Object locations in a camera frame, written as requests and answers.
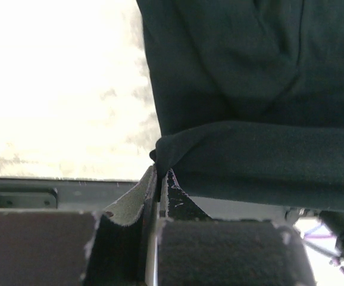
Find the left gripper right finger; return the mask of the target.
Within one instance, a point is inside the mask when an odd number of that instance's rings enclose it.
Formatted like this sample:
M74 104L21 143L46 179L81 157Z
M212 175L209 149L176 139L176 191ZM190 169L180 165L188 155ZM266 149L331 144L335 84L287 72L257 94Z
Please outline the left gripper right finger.
M272 220L220 220L182 190L162 183L157 234L159 285L314 285L297 232Z

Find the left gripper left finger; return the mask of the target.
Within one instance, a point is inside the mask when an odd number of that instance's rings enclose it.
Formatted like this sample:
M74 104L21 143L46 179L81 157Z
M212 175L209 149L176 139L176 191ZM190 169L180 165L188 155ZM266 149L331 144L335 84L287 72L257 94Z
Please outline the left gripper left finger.
M156 190L0 178L0 285L154 285Z

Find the black t shirt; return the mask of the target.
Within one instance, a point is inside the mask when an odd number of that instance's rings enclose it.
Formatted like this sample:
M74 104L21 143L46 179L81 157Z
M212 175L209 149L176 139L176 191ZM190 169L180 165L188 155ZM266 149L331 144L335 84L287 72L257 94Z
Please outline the black t shirt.
M161 137L189 195L344 211L344 1L139 1Z

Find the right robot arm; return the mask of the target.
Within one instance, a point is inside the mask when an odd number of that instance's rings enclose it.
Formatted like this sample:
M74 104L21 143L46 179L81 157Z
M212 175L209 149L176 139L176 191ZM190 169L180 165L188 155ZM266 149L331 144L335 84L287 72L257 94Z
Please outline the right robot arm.
M315 285L344 285L344 213L290 208L284 218L302 240Z

